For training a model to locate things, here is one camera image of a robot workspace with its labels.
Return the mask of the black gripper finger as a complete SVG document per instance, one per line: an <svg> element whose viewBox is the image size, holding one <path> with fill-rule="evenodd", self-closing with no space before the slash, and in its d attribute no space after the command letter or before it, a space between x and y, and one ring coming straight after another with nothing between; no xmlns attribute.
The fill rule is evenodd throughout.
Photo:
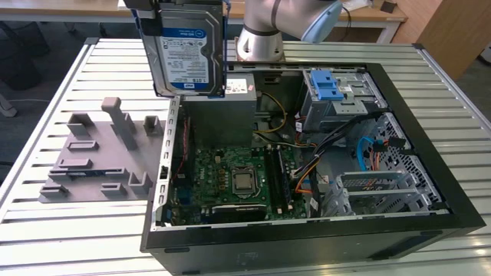
<svg viewBox="0 0 491 276"><path fill-rule="evenodd" d="M159 1L124 0L126 7L131 10L136 27L142 35L160 35Z"/></svg>

